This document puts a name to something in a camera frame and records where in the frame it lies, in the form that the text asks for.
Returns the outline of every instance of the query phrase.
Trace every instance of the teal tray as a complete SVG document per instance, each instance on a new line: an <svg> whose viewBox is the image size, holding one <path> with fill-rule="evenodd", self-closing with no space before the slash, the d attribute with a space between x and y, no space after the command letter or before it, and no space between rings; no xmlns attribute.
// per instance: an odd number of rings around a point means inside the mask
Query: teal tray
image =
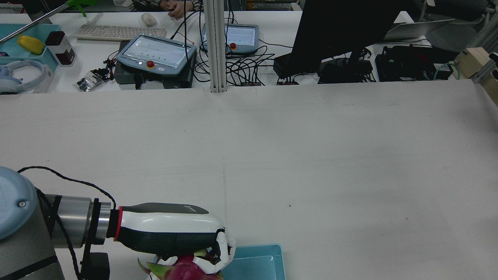
<svg viewBox="0 0 498 280"><path fill-rule="evenodd" d="M23 26L25 26L25 24L0 24L0 38L6 37L12 32L19 30ZM20 35L27 35L37 38L42 41L43 44L45 44L45 40L47 39L50 32L60 30L61 28L57 24L38 24L21 33ZM10 39L3 44L0 44L0 51L4 51L9 55L8 57L0 57L0 65L5 65L16 60L31 59L36 60L41 64L48 65L52 69L52 71L55 71L55 68L57 67L57 61L47 47L43 49L42 54L36 55L21 48L21 46L17 44L17 37Z"/></svg>
<svg viewBox="0 0 498 280"><path fill-rule="evenodd" d="M285 280L280 244L240 246L223 269L225 280Z"/></svg>

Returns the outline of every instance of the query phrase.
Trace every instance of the headphones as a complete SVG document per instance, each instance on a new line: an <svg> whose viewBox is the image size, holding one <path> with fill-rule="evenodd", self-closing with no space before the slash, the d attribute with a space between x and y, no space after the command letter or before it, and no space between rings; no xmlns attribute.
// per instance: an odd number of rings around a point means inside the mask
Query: headphones
<svg viewBox="0 0 498 280"><path fill-rule="evenodd" d="M40 75L27 83L13 78L14 70L24 67L34 66L40 70ZM17 60L7 65L0 65L0 94L17 94L29 90L40 84L47 77L47 70L38 61L34 60Z"/></svg>

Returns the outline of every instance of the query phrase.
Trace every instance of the robot finger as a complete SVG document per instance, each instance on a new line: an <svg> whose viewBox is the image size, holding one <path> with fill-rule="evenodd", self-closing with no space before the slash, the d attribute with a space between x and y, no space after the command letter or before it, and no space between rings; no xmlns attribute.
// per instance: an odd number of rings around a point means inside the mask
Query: robot finger
<svg viewBox="0 0 498 280"><path fill-rule="evenodd" d="M237 248L237 243L235 239L228 238L228 263L232 262L235 256L235 249Z"/></svg>
<svg viewBox="0 0 498 280"><path fill-rule="evenodd" d="M178 260L177 256L172 256L172 257L167 258L165 261L163 259L161 259L157 263L160 265L164 265L164 266L172 266L176 263L177 260Z"/></svg>
<svg viewBox="0 0 498 280"><path fill-rule="evenodd" d="M206 274L215 274L227 266L227 264L224 264L222 262L217 262L216 264L214 264L200 257L194 257L194 260L192 262L197 264Z"/></svg>
<svg viewBox="0 0 498 280"><path fill-rule="evenodd" d="M220 261L223 264L228 264L229 258L228 258L228 242L227 242L227 236L224 232L220 231L218 235L216 236L216 242L218 243L218 247L220 249L220 253L218 254L218 257L220 258Z"/></svg>

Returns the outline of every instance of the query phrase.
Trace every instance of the blue tray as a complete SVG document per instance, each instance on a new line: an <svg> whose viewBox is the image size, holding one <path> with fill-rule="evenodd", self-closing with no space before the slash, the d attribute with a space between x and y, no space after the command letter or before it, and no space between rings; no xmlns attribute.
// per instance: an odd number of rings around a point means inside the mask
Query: blue tray
<svg viewBox="0 0 498 280"><path fill-rule="evenodd" d="M11 34L12 32L24 27L25 24L13 24L13 23L1 23L0 24L0 38ZM26 30L20 35L27 35L42 41L45 44L45 40L48 34L52 31L61 30L60 26L57 24L38 24L32 28ZM5 65L16 60L31 59L40 62L41 64L48 65L52 71L55 71L57 67L57 61L50 52L50 50L45 47L40 55L30 53L29 51L23 49L17 44L17 37L10 39L9 41L0 44L0 51L4 51L9 54L9 57L0 57L0 65Z"/></svg>
<svg viewBox="0 0 498 280"><path fill-rule="evenodd" d="M285 280L279 244L240 246L234 260L223 269L225 280Z"/></svg>

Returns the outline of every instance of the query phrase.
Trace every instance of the table surface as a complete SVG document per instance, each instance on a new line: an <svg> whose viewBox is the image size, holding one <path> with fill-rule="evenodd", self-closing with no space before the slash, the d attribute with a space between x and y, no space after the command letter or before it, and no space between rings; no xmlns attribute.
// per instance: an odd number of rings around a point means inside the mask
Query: table surface
<svg viewBox="0 0 498 280"><path fill-rule="evenodd" d="M0 165L199 205L239 246L280 243L288 280L498 279L498 109L470 80L0 96L0 131ZM151 259L93 251L112 280Z"/></svg>
<svg viewBox="0 0 498 280"><path fill-rule="evenodd" d="M151 12L156 18L158 24L155 27L166 29L166 37L169 38L183 21L172 19L165 12ZM73 37L76 30L83 24L96 25L118 25L131 27L145 27L141 21L141 12L104 12L104 13L87 13L88 17L83 17L78 13L59 13L50 18L54 24L61 26L61 29L66 33L73 49L77 55L74 66L72 67L57 67L55 70L54 79L49 87L49 92L72 92L76 90L74 83L83 78L90 70L104 68L102 63L107 59L108 55L119 49L119 42L108 41L89 41L81 40ZM240 24L257 24L259 26L259 37L267 43L282 44L292 46L294 38L301 18L300 11L235 11L235 19ZM402 11L397 22L413 22L407 12ZM29 17L26 14L5 14L0 17L0 22L7 23L28 23ZM201 16L201 24L204 24L204 15ZM193 15L187 21L187 37L198 45L200 40L199 35L199 14ZM176 40L183 41L182 35L176 35ZM382 53L384 46L392 46L392 44L380 43L370 46L372 51L370 60L374 62L377 54ZM268 53L274 53L275 56L283 55L290 52L290 48L281 46L268 45ZM273 65L272 61L267 61L264 64ZM209 75L199 75L200 80L208 80ZM274 85L278 79L272 67L260 67L258 76L266 85ZM299 76L296 81L300 84L316 84L318 76ZM193 82L193 87L209 87L209 83L200 83L196 80ZM142 89L162 89L162 83L146 82L142 85ZM115 81L109 81L104 85L96 88L96 91L114 91L119 89L134 90L134 85L119 85Z"/></svg>

